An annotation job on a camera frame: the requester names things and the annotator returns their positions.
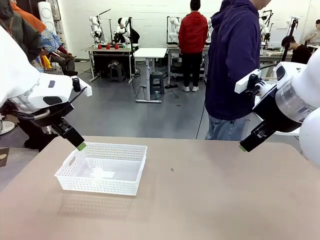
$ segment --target black pants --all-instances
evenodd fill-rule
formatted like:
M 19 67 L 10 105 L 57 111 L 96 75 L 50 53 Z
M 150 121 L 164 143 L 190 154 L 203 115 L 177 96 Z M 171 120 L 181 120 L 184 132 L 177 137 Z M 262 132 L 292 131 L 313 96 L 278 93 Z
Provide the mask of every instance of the black pants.
M 50 60 L 53 63 L 58 63 L 62 69 L 62 71 L 65 72 L 74 72 L 75 71 L 75 58 L 64 54 L 59 53 L 60 56 L 51 55 Z
M 185 87 L 189 86 L 190 74 L 192 74 L 193 86 L 198 87 L 202 59 L 202 52 L 182 53 L 182 68 Z

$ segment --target stool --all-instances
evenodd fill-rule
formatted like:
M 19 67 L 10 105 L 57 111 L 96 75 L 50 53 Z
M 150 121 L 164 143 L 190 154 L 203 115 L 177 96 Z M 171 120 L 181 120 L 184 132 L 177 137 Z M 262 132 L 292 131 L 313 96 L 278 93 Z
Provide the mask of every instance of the stool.
M 125 70 L 122 64 L 110 67 L 110 79 L 111 81 L 118 81 L 119 83 L 126 79 Z
M 154 84 L 154 80 L 156 79 L 159 80 L 159 84 Z M 154 94 L 155 91 L 160 91 L 161 94 L 165 94 L 164 74 L 161 71 L 150 74 L 150 94 Z

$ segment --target white plastic basket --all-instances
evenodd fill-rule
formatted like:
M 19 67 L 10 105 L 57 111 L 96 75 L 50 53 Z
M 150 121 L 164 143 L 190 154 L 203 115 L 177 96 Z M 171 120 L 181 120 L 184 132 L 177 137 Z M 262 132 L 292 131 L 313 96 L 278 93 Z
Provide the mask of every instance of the white plastic basket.
M 135 196 L 146 157 L 146 146 L 86 142 L 54 176 L 63 190 Z

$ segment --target person in navy hoodie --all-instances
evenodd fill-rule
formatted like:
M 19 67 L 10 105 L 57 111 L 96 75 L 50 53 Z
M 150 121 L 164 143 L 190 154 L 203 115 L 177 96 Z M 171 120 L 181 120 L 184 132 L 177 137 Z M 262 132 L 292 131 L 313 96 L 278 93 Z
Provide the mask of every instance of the person in navy hoodie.
M 254 99 L 235 93 L 236 82 L 260 67 L 258 10 L 271 0 L 224 0 L 212 16 L 205 108 L 206 140 L 240 141 Z

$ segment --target white brick wall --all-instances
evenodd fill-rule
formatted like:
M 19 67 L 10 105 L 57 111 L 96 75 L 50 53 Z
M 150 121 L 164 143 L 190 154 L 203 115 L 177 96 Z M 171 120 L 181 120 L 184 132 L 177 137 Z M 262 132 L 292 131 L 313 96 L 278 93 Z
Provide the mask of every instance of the white brick wall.
M 310 1 L 312 10 L 308 14 Z M 200 11 L 209 18 L 219 10 L 221 2 L 222 0 L 202 0 Z M 286 20 L 292 15 L 302 16 L 298 26 L 302 36 L 305 24 L 309 26 L 315 21 L 313 18 L 316 9 L 320 10 L 319 2 L 320 0 L 272 0 L 266 10 L 274 11 L 271 22 L 275 23 L 275 27 L 286 26 Z M 93 44 L 90 36 L 90 16 L 111 9 L 101 16 L 104 34 L 108 39 L 108 18 L 112 18 L 114 31 L 118 25 L 118 18 L 132 17 L 134 29 L 140 34 L 141 46 L 152 48 L 166 45 L 167 16 L 184 17 L 190 12 L 189 0 L 58 0 L 58 3 L 68 50 L 79 58 L 87 58 L 87 53 L 81 49 Z

